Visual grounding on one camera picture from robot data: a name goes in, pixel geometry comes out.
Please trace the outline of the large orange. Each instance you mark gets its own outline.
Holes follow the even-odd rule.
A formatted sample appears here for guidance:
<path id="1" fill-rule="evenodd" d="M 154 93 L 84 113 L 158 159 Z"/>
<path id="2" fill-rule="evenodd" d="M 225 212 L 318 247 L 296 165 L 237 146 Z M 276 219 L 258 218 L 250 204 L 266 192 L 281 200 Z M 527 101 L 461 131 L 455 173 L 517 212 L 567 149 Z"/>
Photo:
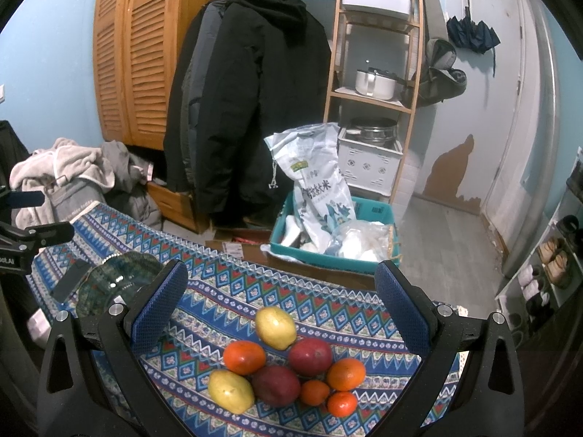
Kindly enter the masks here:
<path id="1" fill-rule="evenodd" d="M 250 376 L 266 365 L 267 356 L 258 343 L 238 340 L 225 348 L 223 362 L 229 371 L 241 376 Z"/>

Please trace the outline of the yellow pear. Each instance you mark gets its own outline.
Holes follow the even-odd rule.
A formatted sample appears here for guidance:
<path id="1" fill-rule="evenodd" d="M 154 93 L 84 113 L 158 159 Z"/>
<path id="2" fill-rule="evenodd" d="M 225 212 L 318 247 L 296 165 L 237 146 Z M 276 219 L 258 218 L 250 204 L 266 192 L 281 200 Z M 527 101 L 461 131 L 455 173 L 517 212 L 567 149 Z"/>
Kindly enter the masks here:
<path id="1" fill-rule="evenodd" d="M 211 372 L 208 393 L 217 405 L 234 414 L 247 412 L 255 403 L 251 384 L 244 377 L 226 369 Z"/>
<path id="2" fill-rule="evenodd" d="M 255 316 L 255 329 L 261 341 L 279 351 L 288 349 L 297 340 L 293 318 L 278 307 L 265 307 Z"/>

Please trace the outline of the white pot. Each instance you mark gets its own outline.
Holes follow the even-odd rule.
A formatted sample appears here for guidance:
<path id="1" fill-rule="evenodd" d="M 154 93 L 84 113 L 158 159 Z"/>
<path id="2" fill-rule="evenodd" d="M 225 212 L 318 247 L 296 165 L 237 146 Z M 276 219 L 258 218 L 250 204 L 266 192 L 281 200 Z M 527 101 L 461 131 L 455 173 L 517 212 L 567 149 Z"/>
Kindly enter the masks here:
<path id="1" fill-rule="evenodd" d="M 359 95 L 390 101 L 395 94 L 396 79 L 386 71 L 370 68 L 358 70 L 355 80 L 355 90 Z"/>

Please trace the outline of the dark blue umbrella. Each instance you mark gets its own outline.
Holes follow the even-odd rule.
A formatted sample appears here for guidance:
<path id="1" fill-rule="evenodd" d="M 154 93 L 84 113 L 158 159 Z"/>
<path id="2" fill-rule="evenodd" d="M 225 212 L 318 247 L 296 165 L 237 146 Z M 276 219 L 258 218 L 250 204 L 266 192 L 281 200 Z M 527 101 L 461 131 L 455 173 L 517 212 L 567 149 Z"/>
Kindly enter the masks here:
<path id="1" fill-rule="evenodd" d="M 492 54 L 493 74 L 496 74 L 496 47 L 501 40 L 493 27 L 489 27 L 485 22 L 473 22 L 468 15 L 461 20 L 451 17 L 446 22 L 447 35 L 450 41 L 459 48 L 471 50 L 480 55 L 486 52 Z"/>

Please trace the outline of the small tangerine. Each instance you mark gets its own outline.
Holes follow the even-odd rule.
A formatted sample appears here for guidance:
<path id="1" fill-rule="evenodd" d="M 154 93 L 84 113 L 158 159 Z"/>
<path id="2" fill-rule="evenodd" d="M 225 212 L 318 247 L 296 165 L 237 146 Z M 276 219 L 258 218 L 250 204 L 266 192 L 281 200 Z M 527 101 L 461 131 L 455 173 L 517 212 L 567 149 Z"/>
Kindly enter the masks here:
<path id="1" fill-rule="evenodd" d="M 337 418 L 350 416 L 357 405 L 358 399 L 351 391 L 335 391 L 326 401 L 328 412 Z"/>
<path id="2" fill-rule="evenodd" d="M 309 380 L 301 385 L 300 401 L 307 406 L 324 405 L 331 394 L 331 389 L 325 382 L 319 380 Z"/>

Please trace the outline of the black hanging coat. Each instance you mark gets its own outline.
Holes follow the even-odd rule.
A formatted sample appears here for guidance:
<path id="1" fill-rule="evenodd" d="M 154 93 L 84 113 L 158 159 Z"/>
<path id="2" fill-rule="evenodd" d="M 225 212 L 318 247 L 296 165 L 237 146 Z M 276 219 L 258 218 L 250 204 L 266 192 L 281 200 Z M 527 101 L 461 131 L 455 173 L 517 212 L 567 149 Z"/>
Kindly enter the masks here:
<path id="1" fill-rule="evenodd" d="M 216 228 L 272 225 L 292 188 L 266 138 L 323 120 L 331 52 L 302 0 L 211 0 L 191 22 L 168 102 L 167 184 Z"/>

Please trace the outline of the pile of grey clothes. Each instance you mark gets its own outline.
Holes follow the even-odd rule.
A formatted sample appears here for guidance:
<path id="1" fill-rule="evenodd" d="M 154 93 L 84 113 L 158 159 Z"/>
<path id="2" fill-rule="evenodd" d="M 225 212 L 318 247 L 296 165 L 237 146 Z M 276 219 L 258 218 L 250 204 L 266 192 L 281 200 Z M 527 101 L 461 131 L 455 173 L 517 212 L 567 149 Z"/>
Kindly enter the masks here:
<path id="1" fill-rule="evenodd" d="M 44 195 L 42 205 L 18 209 L 14 223 L 27 229 L 71 221 L 98 201 L 159 230 L 161 212 L 146 190 L 152 174 L 153 164 L 130 153 L 120 141 L 96 148 L 57 138 L 50 149 L 36 150 L 12 168 L 12 190 Z"/>

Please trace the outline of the black chair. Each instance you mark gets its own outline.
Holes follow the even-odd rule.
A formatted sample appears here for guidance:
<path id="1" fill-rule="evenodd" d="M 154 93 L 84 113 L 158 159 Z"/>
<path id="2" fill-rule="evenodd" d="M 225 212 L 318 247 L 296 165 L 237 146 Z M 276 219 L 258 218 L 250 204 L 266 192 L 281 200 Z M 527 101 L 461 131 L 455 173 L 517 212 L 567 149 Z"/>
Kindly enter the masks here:
<path id="1" fill-rule="evenodd" d="M 8 188 L 12 168 L 29 158 L 30 152 L 9 121 L 0 121 L 0 185 Z"/>

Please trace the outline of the small tangerine front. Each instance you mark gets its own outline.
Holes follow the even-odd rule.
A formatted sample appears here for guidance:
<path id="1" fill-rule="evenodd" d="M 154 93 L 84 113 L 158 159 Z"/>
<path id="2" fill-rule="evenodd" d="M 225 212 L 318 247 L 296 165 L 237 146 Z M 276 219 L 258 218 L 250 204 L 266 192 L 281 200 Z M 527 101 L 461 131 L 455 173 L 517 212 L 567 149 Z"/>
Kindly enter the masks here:
<path id="1" fill-rule="evenodd" d="M 337 418 L 350 416 L 357 405 L 358 399 L 351 391 L 335 391 L 326 401 L 328 412 Z"/>

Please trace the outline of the dark glass scalloped plate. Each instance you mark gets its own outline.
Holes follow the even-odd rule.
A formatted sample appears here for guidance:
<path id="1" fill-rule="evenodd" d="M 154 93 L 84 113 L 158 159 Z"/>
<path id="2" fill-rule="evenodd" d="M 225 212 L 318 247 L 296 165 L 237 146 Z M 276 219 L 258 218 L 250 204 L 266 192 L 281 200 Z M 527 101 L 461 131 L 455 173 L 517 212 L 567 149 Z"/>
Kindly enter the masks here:
<path id="1" fill-rule="evenodd" d="M 163 268 L 149 253 L 127 252 L 111 256 L 93 267 L 77 290 L 76 316 L 100 316 L 112 304 L 127 305 Z"/>

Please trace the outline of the clear plastic bag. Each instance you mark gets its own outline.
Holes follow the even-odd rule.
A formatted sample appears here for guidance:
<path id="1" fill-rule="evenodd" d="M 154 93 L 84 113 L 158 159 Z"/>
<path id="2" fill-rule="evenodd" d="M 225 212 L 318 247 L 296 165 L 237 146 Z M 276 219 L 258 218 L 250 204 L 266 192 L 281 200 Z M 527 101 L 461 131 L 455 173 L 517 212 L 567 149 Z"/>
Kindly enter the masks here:
<path id="1" fill-rule="evenodd" d="M 341 259 L 381 263 L 400 259 L 400 242 L 393 224 L 379 221 L 350 220 L 332 234 L 326 253 Z"/>

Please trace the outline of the patterned blue tablecloth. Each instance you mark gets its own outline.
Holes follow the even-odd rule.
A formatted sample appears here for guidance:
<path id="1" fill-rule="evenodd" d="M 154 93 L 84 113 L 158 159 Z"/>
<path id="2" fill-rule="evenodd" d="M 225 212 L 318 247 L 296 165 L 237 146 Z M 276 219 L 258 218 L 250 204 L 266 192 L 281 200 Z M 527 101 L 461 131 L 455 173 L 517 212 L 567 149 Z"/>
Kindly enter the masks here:
<path id="1" fill-rule="evenodd" d="M 163 337 L 141 362 L 197 436 L 364 436 L 395 403 L 420 364 L 375 293 L 247 263 L 150 229 L 102 203 L 87 207 L 73 226 L 73 240 L 39 253 L 28 276 L 36 303 L 48 318 L 75 311 L 75 296 L 59 302 L 52 290 L 78 260 L 98 265 L 135 252 L 161 263 L 179 259 L 186 264 L 185 294 Z M 289 313 L 300 337 L 321 338 L 336 358 L 355 358 L 365 365 L 367 375 L 355 391 L 354 412 L 337 418 L 301 403 L 271 408 L 258 402 L 235 415 L 210 399 L 208 378 L 221 366 L 226 345 L 256 340 L 255 315 L 265 306 Z"/>

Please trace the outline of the steel steamer pot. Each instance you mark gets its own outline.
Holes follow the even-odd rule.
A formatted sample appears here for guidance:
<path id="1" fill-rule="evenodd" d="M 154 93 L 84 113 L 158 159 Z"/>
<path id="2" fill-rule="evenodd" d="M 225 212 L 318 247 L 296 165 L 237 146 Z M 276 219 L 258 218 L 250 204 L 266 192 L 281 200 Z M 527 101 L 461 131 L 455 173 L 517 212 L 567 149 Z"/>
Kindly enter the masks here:
<path id="1" fill-rule="evenodd" d="M 395 141 L 398 121 L 389 117 L 355 117 L 346 128 L 346 135 L 369 145 L 386 146 Z"/>

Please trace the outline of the dark red apple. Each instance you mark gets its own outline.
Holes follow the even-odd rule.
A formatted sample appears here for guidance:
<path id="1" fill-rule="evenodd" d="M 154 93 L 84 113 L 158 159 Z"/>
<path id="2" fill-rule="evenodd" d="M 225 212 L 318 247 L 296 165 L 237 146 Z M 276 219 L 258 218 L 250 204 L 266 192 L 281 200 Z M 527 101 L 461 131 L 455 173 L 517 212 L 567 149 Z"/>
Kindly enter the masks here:
<path id="1" fill-rule="evenodd" d="M 300 379 L 289 368 L 269 365 L 257 371 L 251 380 L 256 398 L 273 408 L 290 405 L 299 396 Z"/>

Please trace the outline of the white rice bag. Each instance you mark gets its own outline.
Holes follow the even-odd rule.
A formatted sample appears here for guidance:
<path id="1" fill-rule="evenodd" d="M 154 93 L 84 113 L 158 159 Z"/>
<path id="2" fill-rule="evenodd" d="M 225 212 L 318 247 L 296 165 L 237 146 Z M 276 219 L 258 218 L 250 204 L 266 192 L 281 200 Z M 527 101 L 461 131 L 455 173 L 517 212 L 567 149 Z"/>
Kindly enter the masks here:
<path id="1" fill-rule="evenodd" d="M 340 172 L 335 122 L 308 124 L 265 138 L 273 161 L 293 181 L 293 213 L 318 253 L 336 229 L 356 218 L 351 192 Z"/>

